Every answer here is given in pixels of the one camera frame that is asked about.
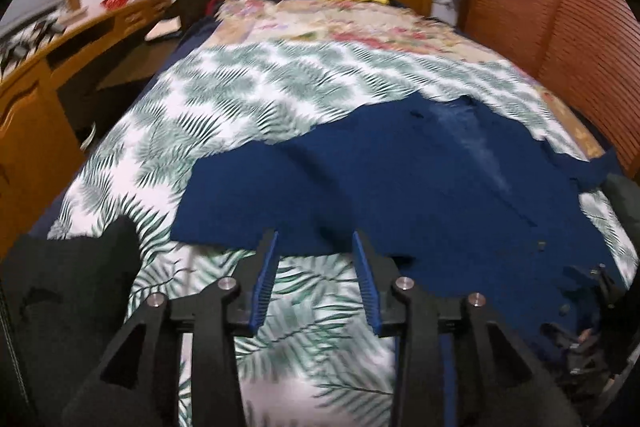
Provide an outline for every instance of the wooden cabinet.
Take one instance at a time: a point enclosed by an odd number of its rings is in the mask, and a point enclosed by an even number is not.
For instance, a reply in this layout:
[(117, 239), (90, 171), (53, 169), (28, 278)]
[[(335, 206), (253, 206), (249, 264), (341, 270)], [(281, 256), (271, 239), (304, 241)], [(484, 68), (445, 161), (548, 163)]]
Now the wooden cabinet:
[(42, 63), (0, 84), (0, 256), (27, 232), (83, 156)]
[(0, 81), (0, 259), (84, 161), (57, 90), (70, 86), (69, 79), (99, 55), (158, 20), (170, 3), (133, 0), (114, 11), (89, 8), (85, 19)]

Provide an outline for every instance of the bedsheet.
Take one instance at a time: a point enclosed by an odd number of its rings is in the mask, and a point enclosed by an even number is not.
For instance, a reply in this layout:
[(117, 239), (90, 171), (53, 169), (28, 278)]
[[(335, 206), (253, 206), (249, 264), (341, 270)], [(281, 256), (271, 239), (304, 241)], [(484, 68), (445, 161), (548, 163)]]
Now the bedsheet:
[[(146, 84), (142, 92), (131, 104), (136, 105), (148, 92), (156, 85), (161, 73), (164, 73), (171, 66), (173, 66), (178, 60), (189, 55), (192, 51), (200, 47), (203, 42), (212, 35), (212, 33), (218, 28), (220, 22), (216, 21), (212, 17), (204, 17), (195, 23), (189, 30), (182, 36), (180, 44), (169, 55), (162, 67), (158, 70), (153, 78)], [(62, 206), (63, 198), (65, 197), (66, 188), (56, 197), (56, 199), (47, 207), (47, 209), (38, 218), (36, 223), (31, 227), (29, 231), (30, 235), (34, 237), (46, 237), (51, 225), (55, 222), (58, 214), (60, 213), (60, 207)]]
[[(222, 24), (204, 46), (271, 39), (355, 41), (377, 49), (435, 54), (472, 63), (505, 60), (439, 20), (425, 19), (411, 9), (376, 3), (227, 0), (218, 19)], [(562, 100), (523, 71), (519, 73), (539, 92), (587, 158), (604, 153)]]
[[(330, 73), (321, 73), (325, 69)], [(155, 291), (171, 298), (196, 293), (252, 254), (169, 241), (197, 158), (252, 139), (299, 136), (363, 104), (412, 92), (433, 100), (472, 96), (555, 150), (583, 157), (536, 90), (505, 60), (473, 64), (359, 42), (217, 45), (163, 73), (106, 136), (70, 186), (49, 237), (99, 235), (126, 214), (137, 224), (143, 256), (129, 314)], [(608, 201), (595, 191), (582, 194), (580, 204), (628, 282), (636, 254)], [(181, 426), (191, 424), (190, 354), (185, 335)], [(250, 425), (388, 423), (393, 341), (369, 330), (349, 255), (282, 259), (266, 322), (255, 338), (236, 340), (236, 358)]]

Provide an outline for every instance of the wooden wardrobe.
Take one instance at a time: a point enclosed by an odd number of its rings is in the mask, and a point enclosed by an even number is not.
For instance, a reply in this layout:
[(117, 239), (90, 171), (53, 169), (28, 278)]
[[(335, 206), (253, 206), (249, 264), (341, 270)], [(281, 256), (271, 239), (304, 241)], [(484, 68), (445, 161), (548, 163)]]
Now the wooden wardrobe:
[(640, 170), (640, 25), (625, 0), (470, 0), (465, 26), (580, 111)]

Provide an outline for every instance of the blue cloth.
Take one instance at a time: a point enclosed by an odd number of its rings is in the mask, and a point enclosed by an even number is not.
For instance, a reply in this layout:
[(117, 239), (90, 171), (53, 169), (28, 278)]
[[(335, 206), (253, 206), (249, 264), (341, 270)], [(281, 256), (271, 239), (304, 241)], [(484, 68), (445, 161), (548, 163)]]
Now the blue cloth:
[(467, 97), (440, 103), (413, 94), (286, 142), (249, 142), (198, 160), (171, 238), (255, 249), (274, 228), (281, 255), (320, 255), (350, 251), (359, 228), (426, 290), (483, 293), (551, 354), (540, 324), (575, 330), (592, 311), (577, 303), (559, 315), (564, 296), (580, 293), (562, 269), (605, 263), (621, 282), (578, 203), (614, 160), (557, 154)]

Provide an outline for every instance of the blue gripper pad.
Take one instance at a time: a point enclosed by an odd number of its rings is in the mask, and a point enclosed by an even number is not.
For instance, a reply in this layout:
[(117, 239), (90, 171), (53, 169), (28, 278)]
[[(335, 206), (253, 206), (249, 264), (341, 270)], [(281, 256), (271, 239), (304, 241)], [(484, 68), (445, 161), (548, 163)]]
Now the blue gripper pad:
[(273, 232), (269, 238), (265, 235), (258, 245), (258, 252), (264, 250), (264, 261), (262, 269), (255, 281), (254, 291), (251, 298), (251, 314), (249, 316), (249, 328), (253, 334), (264, 324), (267, 316), (267, 308), (271, 300), (271, 291), (276, 280), (276, 272), (280, 256), (275, 253), (278, 232)]
[(378, 292), (373, 273), (369, 266), (367, 253), (365, 252), (366, 247), (363, 245), (363, 241), (367, 243), (368, 247), (367, 240), (361, 238), (357, 230), (353, 232), (353, 264), (356, 269), (356, 275), (358, 276), (358, 286), (360, 287), (360, 295), (362, 296), (362, 305), (365, 316), (367, 317), (367, 322), (373, 329), (373, 332), (379, 335), (382, 331), (380, 293)]

